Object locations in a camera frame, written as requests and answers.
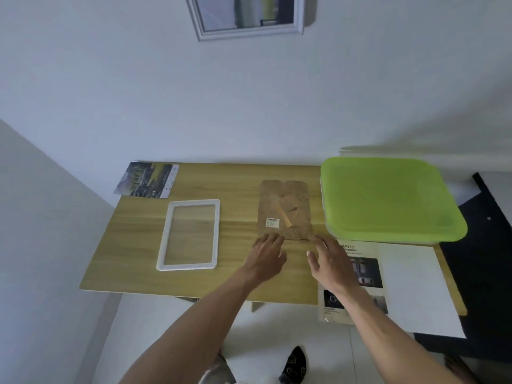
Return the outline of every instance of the forearm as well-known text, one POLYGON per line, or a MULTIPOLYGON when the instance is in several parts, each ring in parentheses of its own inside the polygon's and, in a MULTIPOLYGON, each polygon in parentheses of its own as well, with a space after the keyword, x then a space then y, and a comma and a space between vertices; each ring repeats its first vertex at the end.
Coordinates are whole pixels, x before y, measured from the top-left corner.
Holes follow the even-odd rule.
POLYGON ((387 384, 461 383, 375 307, 368 292, 362 287, 355 291, 353 296, 344 298, 342 302, 387 384))
POLYGON ((196 384, 255 285, 242 270, 192 305, 126 372, 120 384, 196 384))

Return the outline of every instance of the hand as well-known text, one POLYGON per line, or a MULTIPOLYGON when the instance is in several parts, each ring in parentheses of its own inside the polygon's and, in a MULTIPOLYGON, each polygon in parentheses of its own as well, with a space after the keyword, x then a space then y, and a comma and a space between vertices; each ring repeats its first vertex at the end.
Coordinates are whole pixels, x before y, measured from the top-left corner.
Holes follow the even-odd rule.
POLYGON ((318 260, 313 252, 306 252, 311 274, 343 303, 360 290, 349 256, 334 238, 317 235, 309 239, 318 250, 318 260))
POLYGON ((276 276, 286 262, 286 252, 281 251, 285 238, 277 233, 265 234, 258 238, 241 270, 256 288, 276 276))

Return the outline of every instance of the barcode sticker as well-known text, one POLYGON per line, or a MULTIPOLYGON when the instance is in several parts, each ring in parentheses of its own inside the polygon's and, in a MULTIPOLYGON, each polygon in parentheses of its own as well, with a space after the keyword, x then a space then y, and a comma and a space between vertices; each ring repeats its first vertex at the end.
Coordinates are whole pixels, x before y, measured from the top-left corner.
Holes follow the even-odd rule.
POLYGON ((278 218, 267 218, 267 223, 265 224, 268 228, 279 228, 279 219, 278 218))

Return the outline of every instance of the plastic storage box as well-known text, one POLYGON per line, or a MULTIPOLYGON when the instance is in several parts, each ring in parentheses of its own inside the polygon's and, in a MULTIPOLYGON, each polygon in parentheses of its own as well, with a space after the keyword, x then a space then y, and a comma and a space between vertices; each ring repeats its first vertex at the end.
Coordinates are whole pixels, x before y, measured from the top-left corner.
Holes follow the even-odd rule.
POLYGON ((432 244, 466 235, 441 174, 421 160, 329 158, 320 182, 326 226, 336 238, 432 244))

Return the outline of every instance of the sock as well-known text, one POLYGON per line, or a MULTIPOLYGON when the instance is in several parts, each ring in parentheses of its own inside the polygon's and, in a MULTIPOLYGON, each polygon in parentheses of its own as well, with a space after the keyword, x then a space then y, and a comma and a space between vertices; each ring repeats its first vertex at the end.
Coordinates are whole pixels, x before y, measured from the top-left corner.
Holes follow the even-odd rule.
POLYGON ((279 381, 282 384, 301 384, 305 375, 306 356, 302 349, 297 346, 288 357, 283 374, 279 376, 279 381))

